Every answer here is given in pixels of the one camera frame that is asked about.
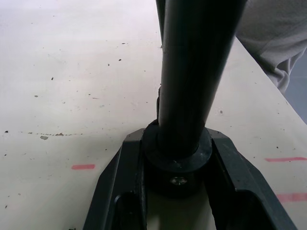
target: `red tape mark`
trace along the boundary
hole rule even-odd
[[[281,203],[307,201],[307,193],[276,194]]]
[[[74,170],[82,170],[82,169],[94,169],[94,164],[75,164],[71,167]]]
[[[307,161],[305,157],[265,158],[268,162]]]

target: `black stand base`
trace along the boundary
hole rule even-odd
[[[157,152],[156,125],[126,137],[99,177],[83,230],[146,230],[147,186],[185,197],[201,182],[217,230],[296,230],[264,177],[228,137],[204,129],[195,155],[171,160]]]
[[[199,190],[203,181],[203,169],[212,153],[211,138],[204,129],[199,145],[192,155],[174,158],[176,154],[164,154],[157,141],[159,124],[153,121],[142,137],[145,155],[145,175],[149,188],[172,198],[185,198]]]

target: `screw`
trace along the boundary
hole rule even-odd
[[[169,180],[173,185],[184,185],[188,180],[184,177],[173,177]]]

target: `pant leg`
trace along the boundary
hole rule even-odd
[[[236,36],[284,93],[307,47],[307,0],[248,0]]]

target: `stain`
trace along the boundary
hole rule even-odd
[[[40,138],[43,139],[43,140],[47,140],[48,139],[48,137],[45,137],[45,136],[40,136]]]

